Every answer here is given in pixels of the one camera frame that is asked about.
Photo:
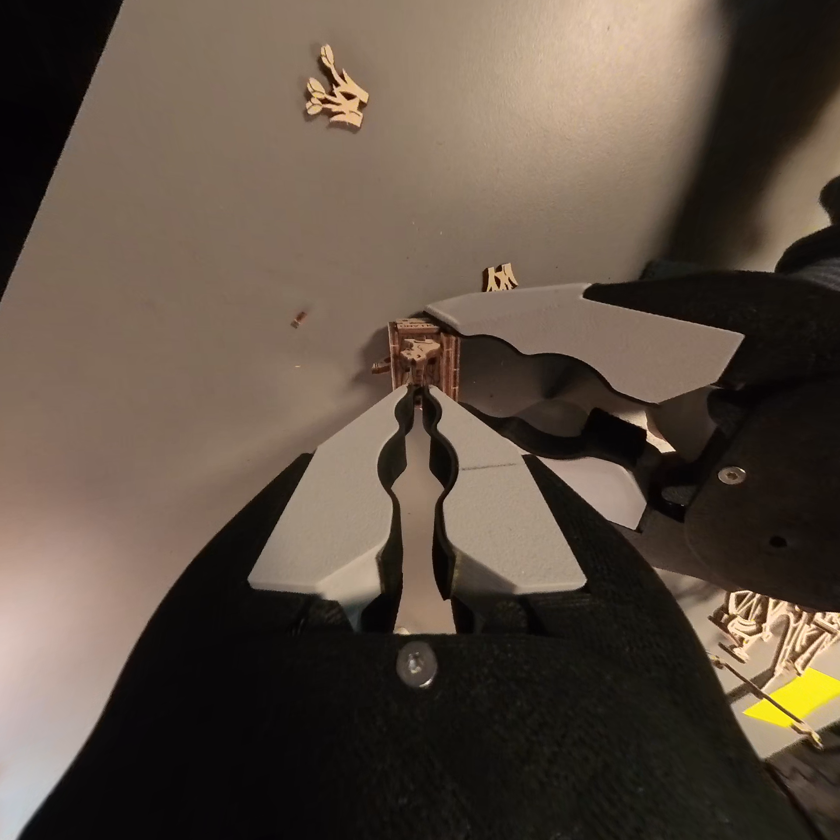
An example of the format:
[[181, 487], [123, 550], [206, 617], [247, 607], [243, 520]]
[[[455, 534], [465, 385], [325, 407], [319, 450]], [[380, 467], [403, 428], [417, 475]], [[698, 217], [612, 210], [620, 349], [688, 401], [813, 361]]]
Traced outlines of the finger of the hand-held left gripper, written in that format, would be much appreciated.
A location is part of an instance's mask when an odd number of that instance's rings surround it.
[[718, 382], [744, 337], [704, 324], [613, 306], [587, 284], [471, 292], [424, 312], [464, 337], [487, 336], [524, 355], [588, 365], [616, 393], [660, 404]]
[[533, 455], [609, 522], [638, 530], [657, 473], [669, 455], [646, 428], [600, 407], [577, 428], [541, 428], [521, 416], [495, 416], [465, 402], [475, 415], [524, 455]]

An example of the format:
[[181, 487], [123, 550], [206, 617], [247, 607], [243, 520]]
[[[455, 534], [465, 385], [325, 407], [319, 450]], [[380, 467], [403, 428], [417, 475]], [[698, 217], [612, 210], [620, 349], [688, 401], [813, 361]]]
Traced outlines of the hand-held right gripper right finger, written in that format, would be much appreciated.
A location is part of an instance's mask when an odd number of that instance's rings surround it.
[[443, 488], [433, 565], [458, 633], [499, 602], [577, 592], [586, 576], [518, 446], [435, 386], [422, 391], [429, 468]]

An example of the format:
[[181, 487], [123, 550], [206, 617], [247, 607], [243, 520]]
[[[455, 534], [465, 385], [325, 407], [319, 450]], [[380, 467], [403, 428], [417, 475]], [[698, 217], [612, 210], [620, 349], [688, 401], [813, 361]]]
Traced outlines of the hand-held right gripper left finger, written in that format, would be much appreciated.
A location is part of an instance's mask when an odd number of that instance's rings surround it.
[[356, 631], [394, 630], [403, 537], [392, 488], [413, 420], [403, 385], [318, 446], [248, 576], [253, 589], [336, 602]]

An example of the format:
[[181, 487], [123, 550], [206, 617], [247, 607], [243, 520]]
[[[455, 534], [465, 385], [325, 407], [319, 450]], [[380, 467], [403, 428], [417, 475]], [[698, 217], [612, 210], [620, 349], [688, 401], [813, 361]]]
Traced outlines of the small wooden crate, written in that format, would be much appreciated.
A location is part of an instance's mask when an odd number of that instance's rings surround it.
[[[423, 376], [413, 375], [400, 359], [402, 340], [431, 338], [440, 342], [440, 355], [429, 362]], [[460, 337], [425, 317], [401, 318], [387, 325], [388, 354], [371, 366], [373, 375], [390, 375], [392, 388], [411, 385], [417, 390], [435, 386], [457, 401], [459, 399]]]

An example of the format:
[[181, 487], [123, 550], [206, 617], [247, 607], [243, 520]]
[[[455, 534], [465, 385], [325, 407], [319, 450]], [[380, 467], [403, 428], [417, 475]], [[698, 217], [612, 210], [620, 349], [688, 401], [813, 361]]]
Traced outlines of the small wooden figure piece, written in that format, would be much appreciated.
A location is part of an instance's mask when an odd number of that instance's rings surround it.
[[423, 376], [429, 362], [434, 361], [441, 351], [440, 342], [431, 338], [405, 338], [402, 340], [400, 359], [413, 375]]

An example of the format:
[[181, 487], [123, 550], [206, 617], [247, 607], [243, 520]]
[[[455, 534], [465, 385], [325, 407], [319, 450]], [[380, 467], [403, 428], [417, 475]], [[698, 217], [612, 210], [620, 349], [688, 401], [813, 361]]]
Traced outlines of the wooden bicycle model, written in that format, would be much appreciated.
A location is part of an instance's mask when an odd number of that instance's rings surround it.
[[743, 711], [815, 669], [839, 679], [838, 612], [816, 612], [751, 591], [731, 591], [709, 615], [716, 635], [707, 654], [729, 709], [761, 758], [803, 746], [826, 752], [838, 740], [838, 698], [793, 728], [745, 717]]

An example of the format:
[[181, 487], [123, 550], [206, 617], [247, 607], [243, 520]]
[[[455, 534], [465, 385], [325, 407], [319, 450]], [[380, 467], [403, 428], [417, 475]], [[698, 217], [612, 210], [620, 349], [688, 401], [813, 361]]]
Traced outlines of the yellow paper sheet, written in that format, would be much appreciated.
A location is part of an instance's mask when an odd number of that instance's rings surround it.
[[780, 728], [793, 728], [838, 697], [839, 680], [809, 668], [744, 710], [743, 715]]

